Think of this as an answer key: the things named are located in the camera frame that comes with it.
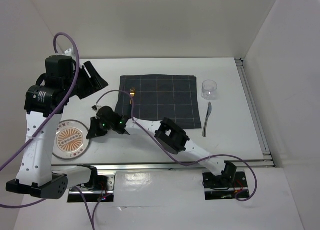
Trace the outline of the white orange patterned plate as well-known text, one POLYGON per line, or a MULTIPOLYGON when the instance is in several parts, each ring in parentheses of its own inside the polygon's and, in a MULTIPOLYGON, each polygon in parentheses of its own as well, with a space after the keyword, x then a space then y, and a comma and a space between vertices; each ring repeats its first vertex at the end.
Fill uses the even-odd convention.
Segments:
POLYGON ((88 133, 88 127, 78 120, 61 121, 56 129, 53 155, 62 160, 80 157, 91 144, 91 141, 86 138, 88 133))

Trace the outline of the gold fork green handle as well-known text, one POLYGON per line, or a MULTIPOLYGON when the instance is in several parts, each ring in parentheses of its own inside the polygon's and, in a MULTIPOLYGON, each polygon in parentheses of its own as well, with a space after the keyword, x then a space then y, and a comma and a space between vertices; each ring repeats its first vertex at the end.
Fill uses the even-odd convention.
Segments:
POLYGON ((131 87, 129 94, 130 94, 130 102, 129 102, 129 104, 132 105, 132 103, 133 103, 133 98, 134 98, 134 96, 135 96, 135 94, 136 94, 136 89, 135 89, 135 87, 131 87))

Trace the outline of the dark checked cloth placemat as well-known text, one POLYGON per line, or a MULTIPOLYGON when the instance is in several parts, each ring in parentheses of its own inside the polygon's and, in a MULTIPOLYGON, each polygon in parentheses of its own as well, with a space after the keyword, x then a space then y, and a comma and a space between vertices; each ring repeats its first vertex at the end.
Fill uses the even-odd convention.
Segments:
POLYGON ((131 89, 135 90, 133 116, 142 120, 158 121, 167 117, 183 129, 202 127, 194 75, 123 75, 115 112, 131 114, 131 89))

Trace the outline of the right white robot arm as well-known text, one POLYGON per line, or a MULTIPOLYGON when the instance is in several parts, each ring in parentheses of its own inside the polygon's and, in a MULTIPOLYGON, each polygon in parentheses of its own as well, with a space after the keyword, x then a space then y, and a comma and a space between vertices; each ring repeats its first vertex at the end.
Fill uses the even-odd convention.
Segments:
POLYGON ((170 118, 161 121, 141 120, 128 115, 119 115, 109 106, 93 106, 96 115, 90 119, 87 139, 104 136, 109 130, 118 134, 147 134, 166 153, 183 153, 192 161, 210 170, 213 180, 223 187, 229 187, 236 179, 237 167, 230 161, 221 160, 199 147, 190 139, 186 131, 170 118))

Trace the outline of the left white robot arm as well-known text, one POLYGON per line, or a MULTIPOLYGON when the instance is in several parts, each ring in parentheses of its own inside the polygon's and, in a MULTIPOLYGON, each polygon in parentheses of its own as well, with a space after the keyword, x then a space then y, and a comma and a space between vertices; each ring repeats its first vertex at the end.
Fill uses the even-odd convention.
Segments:
POLYGON ((25 95, 27 131, 17 176, 7 181, 8 192, 42 199, 59 199, 67 189, 83 185, 92 190, 99 183, 96 167, 80 164, 65 173, 52 171, 56 132, 69 99, 86 98, 108 86, 90 61, 80 65, 68 55, 45 60, 45 70, 25 95))

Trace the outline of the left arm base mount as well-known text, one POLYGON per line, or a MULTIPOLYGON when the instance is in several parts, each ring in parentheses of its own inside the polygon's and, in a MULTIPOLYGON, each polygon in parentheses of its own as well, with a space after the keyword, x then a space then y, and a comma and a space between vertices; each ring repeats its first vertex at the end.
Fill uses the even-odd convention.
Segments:
POLYGON ((82 191, 85 200, 88 203, 96 202, 113 202, 115 189, 115 173, 99 174, 93 187, 88 187, 85 184, 77 187, 82 191))

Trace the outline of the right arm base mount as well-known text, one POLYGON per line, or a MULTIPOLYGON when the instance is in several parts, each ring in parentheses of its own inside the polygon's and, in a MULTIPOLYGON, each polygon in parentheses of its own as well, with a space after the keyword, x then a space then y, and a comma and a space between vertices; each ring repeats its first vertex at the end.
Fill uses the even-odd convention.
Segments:
POLYGON ((206 200, 234 199, 238 194, 239 199, 246 199, 250 196, 246 174, 238 171, 232 183, 223 183, 217 180, 211 172, 202 174, 204 196, 206 200))

